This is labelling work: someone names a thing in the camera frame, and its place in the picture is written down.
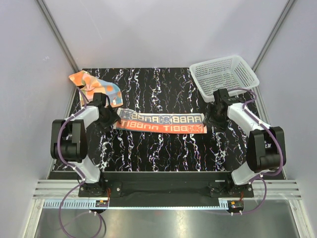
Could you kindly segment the rabbit print towel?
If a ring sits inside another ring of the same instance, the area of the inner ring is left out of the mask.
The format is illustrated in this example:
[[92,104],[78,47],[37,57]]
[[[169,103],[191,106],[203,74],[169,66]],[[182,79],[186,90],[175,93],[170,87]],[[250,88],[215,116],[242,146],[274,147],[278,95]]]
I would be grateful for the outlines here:
[[166,134],[206,134],[203,114],[146,114],[118,109],[121,122],[114,129]]

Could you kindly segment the orange dotted checkered towel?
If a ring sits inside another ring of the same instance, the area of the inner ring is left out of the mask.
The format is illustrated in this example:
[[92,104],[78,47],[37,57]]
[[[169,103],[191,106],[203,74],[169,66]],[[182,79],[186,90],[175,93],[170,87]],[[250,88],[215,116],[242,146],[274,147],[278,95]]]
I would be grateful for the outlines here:
[[94,93],[104,93],[109,96],[113,108],[123,106],[121,90],[114,83],[98,79],[84,70],[70,75],[69,79],[80,88],[88,102],[92,101]]

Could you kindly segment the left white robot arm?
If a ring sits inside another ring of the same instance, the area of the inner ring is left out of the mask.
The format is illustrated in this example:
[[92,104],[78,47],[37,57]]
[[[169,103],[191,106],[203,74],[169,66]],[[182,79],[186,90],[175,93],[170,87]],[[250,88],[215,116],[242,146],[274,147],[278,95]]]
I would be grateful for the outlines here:
[[111,189],[88,156],[86,130],[95,123],[109,132],[117,122],[121,123],[121,118],[105,93],[95,93],[80,111],[52,122],[51,157],[76,172],[81,179],[79,189],[87,196],[109,196]]

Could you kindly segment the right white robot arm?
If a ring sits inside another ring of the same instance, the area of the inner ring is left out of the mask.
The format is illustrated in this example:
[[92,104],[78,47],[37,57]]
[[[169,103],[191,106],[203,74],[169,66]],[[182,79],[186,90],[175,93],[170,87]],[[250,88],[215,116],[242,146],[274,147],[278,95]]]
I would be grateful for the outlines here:
[[225,131],[230,121],[235,122],[248,136],[246,161],[230,172],[219,189],[210,188],[211,193],[237,196],[247,190],[256,179],[274,177],[286,164],[284,131],[271,126],[252,113],[240,98],[229,95],[229,90],[214,91],[214,102],[208,105],[204,126]]

